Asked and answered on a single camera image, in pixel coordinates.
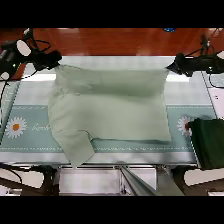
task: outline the table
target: table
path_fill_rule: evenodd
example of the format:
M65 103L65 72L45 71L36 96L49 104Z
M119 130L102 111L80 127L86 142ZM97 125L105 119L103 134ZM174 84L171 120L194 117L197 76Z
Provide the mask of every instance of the table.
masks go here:
M167 56L64 56L60 64L89 69L155 69L171 64ZM24 75L33 72L27 65ZM9 121L25 119L26 130L17 138L4 133L0 162L68 164L63 150L53 139L48 124L47 104L56 77L54 69L43 70L21 81ZM216 113L201 72L193 77L169 73L164 98L172 142L93 140L95 155L86 164L195 164L196 158L185 122L213 119Z

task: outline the folded fabric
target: folded fabric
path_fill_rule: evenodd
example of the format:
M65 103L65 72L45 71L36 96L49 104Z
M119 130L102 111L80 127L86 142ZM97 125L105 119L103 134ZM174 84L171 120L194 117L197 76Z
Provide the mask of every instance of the folded fabric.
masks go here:
M73 167L94 154L93 138L171 140L163 99L168 70L55 70L49 122Z
M202 169L224 167L224 121L195 119L189 123L192 143Z

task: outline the wooden floor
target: wooden floor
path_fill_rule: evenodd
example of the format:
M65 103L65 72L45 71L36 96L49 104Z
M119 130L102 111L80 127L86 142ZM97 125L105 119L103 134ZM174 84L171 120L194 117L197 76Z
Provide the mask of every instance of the wooden floor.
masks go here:
M0 44L21 38L22 30L0 29ZM35 28L34 37L50 42L50 51L57 49L62 55L174 56L200 48L201 35L209 36L213 31L214 28L177 28L174 33L162 28ZM212 44L216 50L224 50L223 31L215 33Z

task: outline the white daisy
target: white daisy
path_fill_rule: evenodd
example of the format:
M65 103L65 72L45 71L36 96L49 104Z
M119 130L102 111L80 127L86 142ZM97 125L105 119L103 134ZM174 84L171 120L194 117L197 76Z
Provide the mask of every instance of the white daisy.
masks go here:
M6 135L8 138L17 138L18 136L23 134L23 131L26 130L26 121L22 117L14 117L11 121L8 122L6 126Z
M193 120L194 120L194 118L187 117L187 116L184 116L178 120L177 127L178 127L178 130L181 131L182 135L185 135L185 136L192 135L191 129L187 126L187 123L191 122Z

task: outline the light green cloth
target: light green cloth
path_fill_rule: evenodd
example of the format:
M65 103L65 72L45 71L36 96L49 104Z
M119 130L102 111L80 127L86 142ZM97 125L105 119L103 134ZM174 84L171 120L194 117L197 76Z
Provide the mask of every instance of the light green cloth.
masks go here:
M94 154L92 138L171 140L163 99L168 70L55 70L49 121L73 167Z

